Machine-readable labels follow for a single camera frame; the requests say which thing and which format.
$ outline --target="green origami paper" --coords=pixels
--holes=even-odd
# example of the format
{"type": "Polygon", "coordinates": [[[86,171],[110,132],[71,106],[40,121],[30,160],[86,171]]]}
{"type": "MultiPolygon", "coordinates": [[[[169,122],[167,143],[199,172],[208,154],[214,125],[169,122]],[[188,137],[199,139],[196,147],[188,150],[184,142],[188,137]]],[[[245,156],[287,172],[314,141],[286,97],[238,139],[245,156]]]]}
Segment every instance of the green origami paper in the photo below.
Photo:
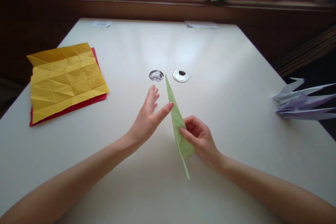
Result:
{"type": "Polygon", "coordinates": [[[180,157],[182,159],[187,178],[190,179],[189,172],[188,172],[187,166],[185,164],[184,158],[186,156],[189,156],[191,153],[195,152],[195,149],[193,148],[193,146],[190,143],[188,143],[186,141],[186,139],[184,139],[184,137],[179,132],[179,128],[186,128],[186,125],[184,124],[184,121],[183,121],[183,118],[181,116],[180,110],[177,106],[175,97],[173,95],[172,88],[169,85],[167,75],[165,75],[165,76],[166,76],[166,85],[167,85],[169,102],[173,102],[175,104],[173,109],[171,110],[171,119],[173,121],[173,128],[174,128],[174,134],[175,134],[177,149],[178,149],[178,153],[180,154],[180,157]]]}

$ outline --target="red paper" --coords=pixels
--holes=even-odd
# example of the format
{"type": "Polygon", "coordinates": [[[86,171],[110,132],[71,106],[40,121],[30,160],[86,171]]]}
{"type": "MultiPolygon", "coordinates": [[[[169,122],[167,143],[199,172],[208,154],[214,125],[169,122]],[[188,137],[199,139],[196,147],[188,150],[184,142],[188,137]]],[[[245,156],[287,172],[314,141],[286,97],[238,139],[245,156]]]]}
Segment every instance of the red paper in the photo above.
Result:
{"type": "MultiPolygon", "coordinates": [[[[91,48],[91,49],[92,49],[94,57],[96,58],[96,62],[98,64],[98,66],[99,66],[97,55],[96,55],[96,50],[95,50],[94,47],[91,48]]],[[[77,110],[79,108],[83,108],[83,107],[89,106],[89,105],[91,105],[93,103],[100,102],[100,101],[105,100],[105,99],[106,99],[106,94],[101,94],[101,95],[93,97],[93,98],[91,98],[89,100],[82,101],[81,103],[77,103],[75,105],[72,105],[71,107],[68,107],[68,108],[62,110],[61,112],[57,112],[57,113],[55,113],[55,114],[53,114],[51,116],[48,116],[48,117],[42,119],[41,121],[38,121],[35,124],[33,124],[33,107],[32,107],[31,110],[30,110],[30,123],[29,123],[29,125],[30,126],[34,126],[36,124],[43,123],[43,122],[48,121],[50,119],[53,119],[55,117],[61,116],[63,114],[66,114],[66,113],[69,113],[69,112],[72,112],[72,111],[75,111],[75,110],[77,110]]]]}

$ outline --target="yellow origami paper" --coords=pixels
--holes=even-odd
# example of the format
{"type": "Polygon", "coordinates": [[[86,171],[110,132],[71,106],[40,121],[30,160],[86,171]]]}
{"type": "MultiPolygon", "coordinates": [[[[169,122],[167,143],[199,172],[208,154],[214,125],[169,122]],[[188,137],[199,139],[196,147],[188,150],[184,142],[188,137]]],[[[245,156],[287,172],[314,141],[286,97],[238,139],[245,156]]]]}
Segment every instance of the yellow origami paper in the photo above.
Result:
{"type": "Polygon", "coordinates": [[[64,109],[109,92],[88,43],[27,56],[33,64],[33,124],[64,109]]]}

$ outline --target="purple origami crane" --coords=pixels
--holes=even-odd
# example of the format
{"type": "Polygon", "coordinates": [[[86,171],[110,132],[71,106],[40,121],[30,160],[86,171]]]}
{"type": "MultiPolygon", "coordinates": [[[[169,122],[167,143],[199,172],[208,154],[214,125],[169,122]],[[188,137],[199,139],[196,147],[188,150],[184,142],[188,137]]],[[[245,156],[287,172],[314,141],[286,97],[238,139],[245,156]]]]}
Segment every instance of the purple origami crane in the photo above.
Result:
{"type": "Polygon", "coordinates": [[[321,90],[324,87],[334,85],[327,84],[322,86],[311,87],[303,90],[297,90],[305,80],[299,78],[291,78],[295,82],[288,84],[279,94],[273,99],[279,101],[278,111],[284,119],[302,119],[302,120],[324,120],[336,118],[336,113],[326,113],[335,108],[320,108],[313,109],[333,98],[336,94],[323,95],[323,96],[308,96],[311,93],[321,90]]]}

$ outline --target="creased paper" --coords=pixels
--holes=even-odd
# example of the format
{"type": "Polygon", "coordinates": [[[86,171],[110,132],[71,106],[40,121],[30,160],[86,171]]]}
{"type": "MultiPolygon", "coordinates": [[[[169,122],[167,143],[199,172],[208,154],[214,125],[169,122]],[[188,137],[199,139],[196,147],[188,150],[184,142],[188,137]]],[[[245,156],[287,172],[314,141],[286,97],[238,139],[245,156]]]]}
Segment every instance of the creased paper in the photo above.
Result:
{"type": "Polygon", "coordinates": [[[276,111],[277,114],[280,114],[283,119],[325,120],[336,118],[335,113],[326,113],[335,108],[312,109],[335,98],[336,94],[308,96],[311,93],[334,84],[294,91],[301,86],[305,80],[299,78],[291,79],[295,80],[295,82],[288,84],[279,94],[273,97],[273,99],[279,101],[278,111],[276,111]]]}
{"type": "Polygon", "coordinates": [[[33,124],[64,109],[109,92],[88,43],[27,56],[33,64],[33,124]]]}
{"type": "Polygon", "coordinates": [[[184,158],[186,156],[189,156],[191,153],[195,152],[195,149],[193,148],[193,146],[190,143],[188,143],[186,141],[186,139],[184,139],[184,137],[179,132],[179,128],[185,128],[186,129],[186,125],[184,124],[184,121],[183,121],[183,118],[181,116],[180,110],[177,106],[175,97],[173,95],[173,91],[172,91],[172,89],[169,85],[167,75],[165,75],[165,76],[166,76],[166,85],[167,85],[169,102],[173,102],[175,104],[173,109],[171,110],[171,119],[173,121],[173,129],[174,129],[174,135],[175,135],[175,139],[176,139],[177,149],[178,149],[178,153],[179,153],[179,155],[182,159],[187,178],[190,179],[189,172],[188,172],[187,166],[185,164],[184,158]]]}

